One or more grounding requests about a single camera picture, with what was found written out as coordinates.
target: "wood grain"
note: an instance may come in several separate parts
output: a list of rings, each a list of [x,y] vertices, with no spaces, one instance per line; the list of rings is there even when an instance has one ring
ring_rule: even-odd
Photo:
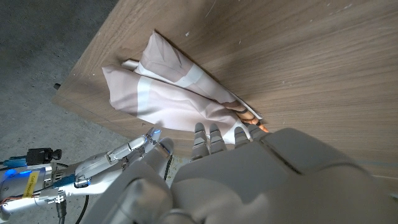
[[[151,124],[109,105],[101,67],[139,60],[154,29],[270,131],[309,133],[398,192],[397,1],[120,0],[54,103],[129,138],[146,132]],[[190,155],[192,133],[163,136]]]

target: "robotic hand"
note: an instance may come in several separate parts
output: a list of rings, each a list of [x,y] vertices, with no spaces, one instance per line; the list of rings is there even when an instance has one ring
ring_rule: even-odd
[[[60,159],[62,152],[49,148],[29,149],[26,156],[4,161],[3,165],[10,168],[0,182],[0,223],[8,221],[14,212],[54,202],[62,223],[66,197],[102,194],[132,161],[160,147],[157,146],[159,138],[160,130],[151,128],[127,144],[70,166],[51,162]],[[14,167],[27,170],[17,172]]]
[[[235,129],[235,149],[217,126],[210,145],[195,127],[192,162],[170,188],[159,171],[171,141],[134,161],[91,209],[86,223],[398,223],[398,206],[359,165],[295,129]]]

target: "blue led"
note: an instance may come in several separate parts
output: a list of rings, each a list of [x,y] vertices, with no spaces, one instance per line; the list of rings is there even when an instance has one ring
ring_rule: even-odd
[[[11,170],[7,170],[6,173],[4,173],[4,175],[9,176],[9,175],[15,175],[17,173],[16,170],[11,169]]]
[[[28,173],[30,173],[30,172],[32,172],[31,170],[27,170],[27,171],[22,171],[22,172],[20,172],[19,174],[28,174]]]

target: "concrete floor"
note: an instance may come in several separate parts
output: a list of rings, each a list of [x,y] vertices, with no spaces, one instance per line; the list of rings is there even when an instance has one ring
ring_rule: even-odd
[[[126,138],[51,103],[117,0],[0,1],[0,160],[29,148],[62,149],[72,164]],[[89,202],[89,209],[95,197]],[[67,200],[75,223],[84,197]],[[11,216],[9,223],[58,223],[54,205]]]

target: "folded cloth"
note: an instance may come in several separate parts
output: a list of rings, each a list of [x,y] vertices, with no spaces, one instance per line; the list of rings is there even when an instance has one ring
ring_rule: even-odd
[[[241,121],[256,124],[263,131],[268,132],[259,121],[261,117],[248,105],[212,79],[198,65],[194,64],[154,31],[136,67],[135,72],[138,74],[161,80],[215,100],[226,108],[235,111]]]
[[[215,123],[226,143],[234,144],[234,129],[258,125],[250,107],[221,86],[184,54],[153,32],[140,62],[103,67],[110,103],[117,109],[164,128],[193,131],[198,122],[209,130]]]
[[[193,131],[197,122],[217,124],[225,143],[234,144],[234,130],[246,129],[236,114],[192,91],[135,72],[103,67],[111,106],[164,128]]]

